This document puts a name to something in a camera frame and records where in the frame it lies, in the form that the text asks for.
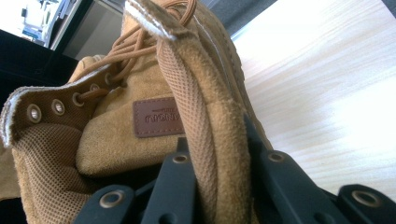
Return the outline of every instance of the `suede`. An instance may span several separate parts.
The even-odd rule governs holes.
[[[78,170],[100,177],[162,162],[176,150],[182,135],[134,136],[133,102],[171,96],[155,55],[141,58],[126,85],[116,88],[96,107],[78,146]]]

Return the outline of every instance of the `grommet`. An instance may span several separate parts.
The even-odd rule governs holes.
[[[27,118],[33,123],[40,122],[41,110],[38,105],[31,104],[27,107]]]
[[[79,94],[78,92],[75,92],[75,93],[73,94],[73,103],[74,103],[76,106],[82,107],[82,106],[84,106],[84,103],[80,103],[80,102],[77,100],[77,97],[78,97],[78,96],[80,96],[80,94]]]
[[[111,74],[107,73],[105,76],[105,82],[106,82],[107,86],[111,86],[110,78],[111,78]]]
[[[268,155],[268,159],[274,162],[282,162],[283,160],[285,160],[285,157],[282,154],[273,152]]]
[[[64,103],[58,99],[52,101],[51,108],[56,115],[61,116],[64,114]]]
[[[185,163],[188,161],[189,158],[187,158],[187,156],[184,155],[180,155],[180,156],[175,156],[173,158],[173,162],[174,163]]]
[[[102,196],[99,204],[104,208],[112,208],[119,205],[124,198],[124,192],[122,190],[113,190]]]
[[[364,204],[369,207],[379,207],[381,205],[381,200],[371,192],[354,190],[352,191],[352,197],[358,203]]]
[[[90,91],[99,90],[99,89],[100,89],[99,86],[96,85],[95,83],[92,83],[90,86]]]

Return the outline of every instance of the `light wood table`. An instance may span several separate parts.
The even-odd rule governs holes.
[[[274,149],[332,193],[396,201],[396,20],[380,0],[279,0],[233,41]]]

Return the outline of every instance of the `tan mesh fabric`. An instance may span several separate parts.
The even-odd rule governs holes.
[[[171,87],[189,142],[192,164],[208,222],[216,216],[217,165],[212,128],[198,82],[166,43],[159,43],[158,55],[163,75]]]
[[[70,223],[96,190],[75,166],[80,136],[79,130],[54,124],[23,132],[15,156],[29,222]]]

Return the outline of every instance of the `lace loop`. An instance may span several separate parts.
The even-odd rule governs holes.
[[[186,12],[181,16],[181,18],[180,13],[174,8],[174,6],[180,4],[187,4]],[[181,25],[186,26],[193,17],[196,4],[197,0],[172,0],[161,4],[161,7],[166,8],[169,14],[179,20]],[[84,69],[80,74],[78,74],[76,80],[87,76],[89,73],[107,64],[119,63],[121,67],[120,72],[110,78],[112,82],[118,82],[134,68],[139,57],[156,51],[154,43],[156,43],[155,39],[148,36],[147,31],[143,31],[140,26],[136,26],[124,35],[120,36],[120,38],[113,44],[112,50],[108,55],[103,60]]]

